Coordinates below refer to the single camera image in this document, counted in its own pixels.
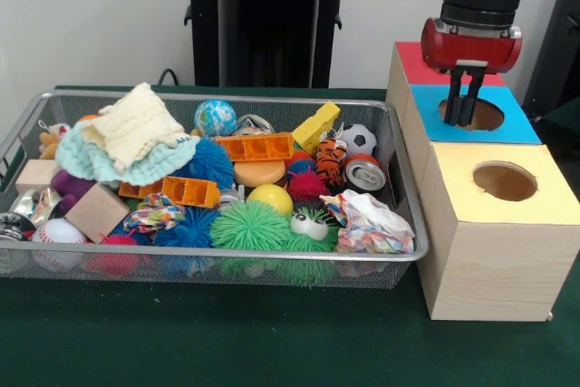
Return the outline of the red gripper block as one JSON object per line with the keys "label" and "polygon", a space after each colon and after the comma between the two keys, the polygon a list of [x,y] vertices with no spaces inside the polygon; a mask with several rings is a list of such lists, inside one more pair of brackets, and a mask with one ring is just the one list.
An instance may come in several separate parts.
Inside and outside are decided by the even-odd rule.
{"label": "red gripper block", "polygon": [[506,73],[521,52],[523,34],[512,25],[503,30],[484,30],[447,24],[429,18],[423,26],[420,48],[423,61],[434,70],[451,71],[444,121],[467,127],[472,123],[483,72],[473,72],[468,92],[461,98],[463,70],[460,66],[485,68],[486,73]]}

